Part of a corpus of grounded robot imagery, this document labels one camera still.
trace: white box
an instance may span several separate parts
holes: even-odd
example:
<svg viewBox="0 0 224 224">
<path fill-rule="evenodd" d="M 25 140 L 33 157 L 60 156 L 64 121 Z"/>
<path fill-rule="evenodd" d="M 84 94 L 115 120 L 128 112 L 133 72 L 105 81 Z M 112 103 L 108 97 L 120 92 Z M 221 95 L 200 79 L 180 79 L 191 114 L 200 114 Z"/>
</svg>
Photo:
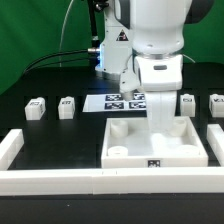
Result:
<svg viewBox="0 0 224 224">
<path fill-rule="evenodd" d="M 127 123 L 127 136 L 111 134 L 116 122 L 117 132 L 121 133 Z M 206 167 L 208 155 L 189 117 L 176 117 L 173 130 L 163 134 L 150 134 L 147 118 L 109 118 L 101 164 L 102 168 Z"/>
<path fill-rule="evenodd" d="M 45 100 L 42 97 L 32 99 L 25 107 L 27 120 L 40 120 L 46 111 Z"/>
<path fill-rule="evenodd" d="M 195 99 L 194 95 L 184 94 L 180 96 L 180 114 L 181 116 L 195 117 Z"/>
<path fill-rule="evenodd" d="M 212 117 L 224 117 L 224 95 L 210 95 L 209 109 Z"/>
<path fill-rule="evenodd" d="M 59 119 L 73 119 L 75 112 L 75 100 L 73 97 L 62 98 L 58 106 Z"/>
</svg>

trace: cable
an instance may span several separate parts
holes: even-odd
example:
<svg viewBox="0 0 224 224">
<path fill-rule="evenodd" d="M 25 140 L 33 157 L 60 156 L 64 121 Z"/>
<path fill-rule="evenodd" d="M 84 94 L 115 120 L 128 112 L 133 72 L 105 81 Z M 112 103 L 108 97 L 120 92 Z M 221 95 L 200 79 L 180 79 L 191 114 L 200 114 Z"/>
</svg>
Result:
<svg viewBox="0 0 224 224">
<path fill-rule="evenodd" d="M 76 61 L 84 61 L 84 60 L 89 60 L 89 58 L 79 58 L 79 59 L 71 59 L 71 60 L 65 60 L 65 61 L 51 62 L 51 63 L 48 63 L 48 64 L 43 64 L 43 65 L 39 65 L 39 66 L 36 66 L 36 67 L 32 67 L 32 68 L 30 68 L 29 70 L 26 71 L 26 74 L 29 73 L 31 70 L 42 68 L 42 67 L 49 66 L 49 65 L 56 65 L 56 64 L 59 64 L 59 63 L 68 63 L 68 62 L 76 62 Z"/>
<path fill-rule="evenodd" d="M 93 0 L 87 0 L 87 3 L 89 8 L 89 19 L 92 34 L 92 47 L 99 47 L 100 42 L 97 34 L 96 17 L 94 14 Z"/>
<path fill-rule="evenodd" d="M 60 45 L 59 45 L 59 52 L 61 52 L 61 50 L 62 50 L 62 44 L 63 44 L 63 41 L 64 41 L 64 34 L 65 34 L 65 26 L 67 24 L 68 16 L 69 16 L 70 11 L 72 9 L 73 3 L 74 3 L 74 0 L 71 0 L 70 4 L 68 6 L 67 12 L 65 14 L 65 18 L 64 18 L 64 22 L 63 22 L 63 26 L 62 26 L 62 30 L 61 30 L 61 40 L 60 40 Z"/>
<path fill-rule="evenodd" d="M 30 70 L 34 65 L 36 65 L 36 64 L 38 64 L 38 63 L 40 63 L 44 60 L 47 60 L 49 58 L 54 58 L 54 57 L 58 57 L 58 56 L 65 56 L 65 55 L 72 55 L 72 54 L 80 54 L 80 53 L 88 53 L 88 50 L 76 50 L 76 51 L 59 52 L 59 53 L 54 53 L 54 54 L 43 56 L 43 57 L 35 60 L 31 64 L 29 64 L 26 67 L 26 69 L 23 71 L 22 76 L 26 75 L 27 71 Z"/>
<path fill-rule="evenodd" d="M 191 57 L 189 57 L 189 56 L 187 56 L 187 55 L 185 55 L 185 54 L 183 54 L 183 56 L 184 56 L 185 58 L 189 59 L 191 62 L 196 63 L 196 61 L 195 61 L 194 59 L 192 59 Z"/>
</svg>

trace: white tray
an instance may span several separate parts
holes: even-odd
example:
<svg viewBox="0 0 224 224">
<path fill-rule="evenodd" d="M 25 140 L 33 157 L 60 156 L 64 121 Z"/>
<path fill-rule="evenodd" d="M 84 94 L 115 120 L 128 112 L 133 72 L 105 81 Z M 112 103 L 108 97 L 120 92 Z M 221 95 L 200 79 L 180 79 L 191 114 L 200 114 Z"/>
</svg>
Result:
<svg viewBox="0 0 224 224">
<path fill-rule="evenodd" d="M 101 164 L 102 168 L 205 167 L 208 156 L 189 117 L 176 117 L 172 131 L 163 134 L 150 134 L 147 118 L 109 118 Z"/>
</svg>

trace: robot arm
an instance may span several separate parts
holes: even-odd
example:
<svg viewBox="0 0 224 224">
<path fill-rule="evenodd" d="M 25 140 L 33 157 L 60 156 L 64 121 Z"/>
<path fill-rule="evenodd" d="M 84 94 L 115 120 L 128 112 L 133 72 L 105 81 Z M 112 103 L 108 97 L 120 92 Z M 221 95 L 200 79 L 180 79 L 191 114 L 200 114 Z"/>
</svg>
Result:
<svg viewBox="0 0 224 224">
<path fill-rule="evenodd" d="M 147 117 L 152 132 L 172 127 L 176 91 L 182 87 L 183 25 L 192 0 L 131 0 L 130 27 L 133 30 L 132 65 L 121 75 L 120 91 L 130 100 L 131 92 L 145 93 Z M 115 8 L 121 7 L 115 0 Z"/>
</svg>

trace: black cable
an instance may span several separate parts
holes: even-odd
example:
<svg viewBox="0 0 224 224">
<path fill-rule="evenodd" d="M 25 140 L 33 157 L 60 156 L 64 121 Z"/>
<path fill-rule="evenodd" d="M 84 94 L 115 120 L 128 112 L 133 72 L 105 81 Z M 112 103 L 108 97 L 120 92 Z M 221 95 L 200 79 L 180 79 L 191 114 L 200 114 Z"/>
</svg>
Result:
<svg viewBox="0 0 224 224">
<path fill-rule="evenodd" d="M 51 63 L 48 63 L 48 64 L 43 64 L 43 65 L 39 65 L 39 66 L 36 66 L 36 67 L 32 67 L 32 68 L 30 68 L 29 70 L 26 71 L 26 74 L 29 73 L 31 70 L 42 68 L 42 67 L 45 67 L 45 66 L 48 66 L 48 65 L 56 65 L 56 64 L 60 64 L 60 63 L 68 63 L 68 62 L 76 62 L 76 61 L 84 61 L 84 60 L 89 60 L 89 58 L 79 58 L 79 59 L 71 59 L 71 60 L 65 60 L 65 61 L 51 62 Z"/>
<path fill-rule="evenodd" d="M 53 54 L 49 54 L 46 56 L 43 56 L 37 60 L 35 60 L 34 62 L 32 62 L 31 64 L 29 64 L 26 69 L 23 71 L 22 76 L 26 75 L 27 71 L 32 69 L 32 67 L 44 60 L 47 60 L 49 58 L 54 58 L 54 57 L 58 57 L 58 56 L 65 56 L 65 55 L 72 55 L 72 54 L 80 54 L 80 53 L 88 53 L 88 50 L 76 50 L 76 51 L 67 51 L 67 52 L 59 52 L 59 53 L 53 53 Z"/>
<path fill-rule="evenodd" d="M 91 26 L 91 34 L 92 34 L 92 47 L 99 47 L 99 38 L 97 33 L 97 26 L 96 26 L 96 17 L 94 13 L 94 6 L 93 0 L 87 0 L 88 8 L 89 8 L 89 19 L 90 19 L 90 26 Z"/>
</svg>

